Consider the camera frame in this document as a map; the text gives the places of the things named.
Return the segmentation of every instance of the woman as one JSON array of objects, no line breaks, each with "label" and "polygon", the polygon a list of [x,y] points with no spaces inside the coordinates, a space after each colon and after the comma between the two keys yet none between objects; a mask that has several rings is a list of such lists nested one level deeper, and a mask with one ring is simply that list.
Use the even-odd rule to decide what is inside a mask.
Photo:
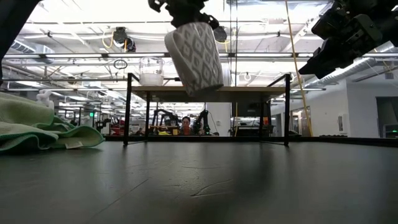
[{"label": "woman", "polygon": [[185,116],[182,118],[182,127],[180,129],[180,135],[193,135],[193,130],[192,128],[189,127],[191,124],[191,119],[188,116]]}]

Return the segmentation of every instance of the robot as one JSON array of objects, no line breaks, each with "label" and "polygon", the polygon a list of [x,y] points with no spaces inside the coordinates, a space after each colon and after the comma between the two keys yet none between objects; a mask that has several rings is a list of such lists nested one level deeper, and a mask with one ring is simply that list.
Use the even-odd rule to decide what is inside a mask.
[{"label": "robot", "polygon": [[323,40],[299,72],[321,79],[391,41],[398,46],[398,0],[336,0],[312,32]]}]

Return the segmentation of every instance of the person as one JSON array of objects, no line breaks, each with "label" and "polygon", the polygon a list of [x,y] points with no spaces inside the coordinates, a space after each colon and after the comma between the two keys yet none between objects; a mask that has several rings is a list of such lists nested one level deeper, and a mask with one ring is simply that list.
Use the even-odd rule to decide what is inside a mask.
[{"label": "person", "polygon": [[139,128],[139,130],[136,132],[136,136],[143,136],[144,133],[142,132],[142,128]]},{"label": "person", "polygon": [[185,116],[182,118],[182,127],[180,129],[180,135],[188,136],[188,135],[193,135],[193,130],[189,126],[191,123],[191,118],[188,116]]}]

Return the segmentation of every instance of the black metal table frame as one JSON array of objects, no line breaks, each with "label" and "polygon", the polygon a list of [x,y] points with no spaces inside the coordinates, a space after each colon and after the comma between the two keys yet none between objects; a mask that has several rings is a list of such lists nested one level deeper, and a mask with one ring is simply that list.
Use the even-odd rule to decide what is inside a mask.
[{"label": "black metal table frame", "polygon": [[[126,112],[124,115],[124,136],[123,136],[123,145],[127,146],[129,144],[129,126],[130,126],[130,112],[131,112],[131,94],[132,94],[132,86],[131,82],[132,79],[135,77],[133,73],[128,73],[127,74],[127,97],[126,97]],[[284,137],[283,137],[283,142],[285,146],[289,145],[289,123],[290,123],[290,74],[285,74],[273,81],[271,84],[269,84],[267,87],[272,87],[276,83],[280,82],[281,80],[285,79],[285,130],[284,130]],[[264,122],[262,121],[262,118],[264,117],[264,104],[270,104],[270,101],[265,102],[264,99],[260,99],[261,101],[261,109],[260,109],[260,127],[259,127],[259,136],[257,138],[258,141],[261,141],[263,139],[262,137],[262,131],[264,127]],[[148,141],[149,139],[149,109],[150,109],[150,92],[146,92],[146,118],[145,118],[145,136],[144,136],[144,141]],[[267,116],[268,116],[268,121],[271,121],[271,109],[270,105],[267,105]]]}]

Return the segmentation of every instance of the cable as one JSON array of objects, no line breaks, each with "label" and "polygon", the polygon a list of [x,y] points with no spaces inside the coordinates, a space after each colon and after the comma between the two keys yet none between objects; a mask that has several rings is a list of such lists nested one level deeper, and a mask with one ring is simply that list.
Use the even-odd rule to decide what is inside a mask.
[{"label": "cable", "polygon": [[111,45],[106,45],[105,44],[105,32],[104,32],[104,34],[103,34],[103,36],[102,36],[102,44],[104,45],[104,47],[106,47],[107,49],[110,49],[111,47],[112,47],[112,45],[113,45],[113,32],[114,31],[112,31],[112,37],[111,37]]},{"label": "cable", "polygon": [[307,119],[307,124],[308,128],[310,130],[310,136],[312,137],[312,124],[311,124],[311,119],[308,116],[308,110],[307,110],[307,102],[305,101],[305,93],[303,90],[303,84],[301,82],[301,77],[299,74],[299,68],[297,67],[297,58],[296,58],[296,51],[294,49],[294,41],[293,41],[293,32],[292,32],[292,24],[290,23],[290,17],[289,17],[289,7],[287,4],[287,0],[285,0],[285,6],[286,6],[286,14],[287,14],[287,22],[289,23],[289,33],[290,33],[290,41],[292,43],[292,51],[293,51],[293,58],[294,58],[294,66],[296,69],[296,74],[297,74],[297,79],[298,79],[298,84],[300,85],[300,90],[301,90],[301,96],[303,98],[303,105],[304,105],[304,112],[305,112],[305,117]]}]

